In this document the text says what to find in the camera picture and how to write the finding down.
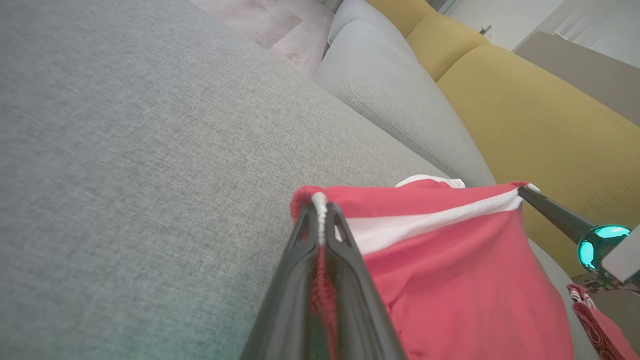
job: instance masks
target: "sofa cushion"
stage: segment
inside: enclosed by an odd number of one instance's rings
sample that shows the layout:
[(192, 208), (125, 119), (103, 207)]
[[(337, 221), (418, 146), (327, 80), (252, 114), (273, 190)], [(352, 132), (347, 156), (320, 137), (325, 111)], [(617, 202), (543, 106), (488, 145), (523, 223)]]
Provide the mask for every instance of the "sofa cushion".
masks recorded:
[(438, 15), (425, 0), (367, 0), (406, 38), (425, 17)]
[(376, 28), (382, 29), (384, 32), (397, 35), (398, 42), (400, 39), (406, 43), (404, 36), (382, 13), (376, 10), (365, 0), (344, 0), (338, 11), (335, 12), (333, 22), (331, 23), (331, 29), (329, 30), (329, 38), (327, 42), (333, 43), (333, 39), (338, 35), (340, 30), (344, 28), (346, 24), (349, 24), (354, 20), (366, 21)]
[(0, 359), (237, 359), (297, 188), (445, 176), (187, 0), (0, 33)]
[(380, 29), (361, 20), (347, 24), (327, 51), (316, 82), (448, 176), (469, 186), (494, 183), (431, 76)]
[[(498, 182), (526, 180), (596, 224), (640, 219), (640, 127), (516, 54), (483, 45), (438, 81)], [(570, 276), (575, 244), (530, 206), (525, 226)]]
[(406, 41), (435, 81), (464, 54), (489, 44), (477, 31), (440, 14), (420, 21)]

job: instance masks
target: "teal light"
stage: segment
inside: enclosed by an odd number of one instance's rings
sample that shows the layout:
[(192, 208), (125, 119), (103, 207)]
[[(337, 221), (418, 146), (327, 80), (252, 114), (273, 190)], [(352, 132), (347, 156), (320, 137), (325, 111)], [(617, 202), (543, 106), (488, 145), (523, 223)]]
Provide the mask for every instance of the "teal light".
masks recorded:
[(596, 235), (598, 235), (603, 239), (608, 239), (608, 238), (617, 238), (618, 236), (622, 236), (622, 235), (629, 235), (629, 232), (630, 230), (627, 229), (626, 227), (610, 225), (610, 226), (604, 226), (597, 229)]
[(583, 241), (580, 243), (580, 248), (578, 249), (578, 258), (582, 266), (586, 268), (595, 269), (596, 267), (591, 264), (593, 261), (593, 244)]

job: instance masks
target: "seam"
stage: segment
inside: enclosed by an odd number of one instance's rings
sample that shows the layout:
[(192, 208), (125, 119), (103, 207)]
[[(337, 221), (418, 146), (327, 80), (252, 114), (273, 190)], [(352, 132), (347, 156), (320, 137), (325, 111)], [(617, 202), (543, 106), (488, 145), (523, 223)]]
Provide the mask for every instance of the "seam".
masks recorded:
[[(425, 154), (427, 154), (428, 156), (432, 157), (438, 164), (440, 164), (441, 166), (443, 166), (444, 168), (449, 169), (453, 174), (455, 174), (456, 177), (464, 180), (464, 182), (466, 184), (469, 184), (471, 187), (475, 187), (477, 186), (475, 184), (475, 182), (469, 181), (466, 177), (463, 177), (462, 175), (460, 175), (457, 171), (453, 170), (449, 165), (445, 164), (444, 162), (442, 162), (440, 159), (438, 159), (434, 154), (432, 154), (430, 151), (428, 151), (427, 149), (423, 148), (422, 146), (420, 146), (418, 143), (416, 143), (415, 141), (413, 141), (411, 138), (409, 138), (408, 136), (406, 136), (405, 134), (403, 134), (402, 132), (400, 132), (398, 129), (396, 129), (393, 125), (389, 124), (386, 120), (384, 120), (382, 117), (380, 117), (375, 111), (371, 110), (370, 107), (368, 107), (364, 102), (362, 102), (362, 100), (360, 100), (358, 98), (358, 96), (355, 94), (355, 92), (353, 91), (353, 88), (351, 87), (351, 60), (353, 58), (353, 53), (354, 51), (351, 51), (351, 53), (349, 54), (349, 60), (347, 62), (347, 81), (346, 81), (346, 85), (347, 85), (347, 89), (349, 90), (349, 93), (351, 93), (351, 97), (354, 98), (355, 100), (357, 100), (371, 115), (373, 115), (374, 117), (376, 117), (381, 123), (384, 124), (384, 126), (391, 130), (391, 132), (395, 133), (396, 135), (408, 140), (410, 143), (414, 144), (414, 146), (416, 146), (418, 149), (420, 149), (422, 152), (424, 152)], [(422, 158), (424, 158), (425, 160), (427, 160), (429, 163), (431, 163), (431, 160), (428, 160), (424, 157), (423, 154), (419, 154)]]

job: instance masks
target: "floor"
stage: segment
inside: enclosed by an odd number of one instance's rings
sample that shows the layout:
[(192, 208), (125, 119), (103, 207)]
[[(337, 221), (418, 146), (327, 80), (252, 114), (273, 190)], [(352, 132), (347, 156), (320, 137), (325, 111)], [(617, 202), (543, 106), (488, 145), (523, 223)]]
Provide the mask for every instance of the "floor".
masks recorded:
[(191, 0), (309, 78), (322, 62), (333, 13), (321, 0)]

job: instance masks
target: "red fabric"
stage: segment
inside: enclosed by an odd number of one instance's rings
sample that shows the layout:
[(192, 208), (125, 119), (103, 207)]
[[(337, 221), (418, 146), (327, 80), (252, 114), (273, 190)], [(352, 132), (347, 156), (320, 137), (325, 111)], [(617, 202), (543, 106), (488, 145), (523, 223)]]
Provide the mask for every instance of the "red fabric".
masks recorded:
[(589, 298), (589, 293), (586, 289), (576, 284), (567, 288), (580, 295), (580, 300), (574, 299), (580, 302), (573, 305), (573, 310), (601, 359), (640, 360), (616, 323), (595, 308), (595, 305), (588, 306), (590, 303), (586, 299)]
[[(306, 186), (296, 192), (291, 214), (297, 218), (319, 191), (349, 222), (436, 213), (525, 184), (452, 189), (421, 180), (400, 188)], [(529, 247), (520, 209), (418, 234), (364, 259), (409, 359), (573, 359), (563, 301)], [(330, 341), (336, 338), (332, 291), (330, 284), (314, 291)], [(333, 294), (324, 298), (333, 299), (332, 305), (323, 306), (322, 293)]]

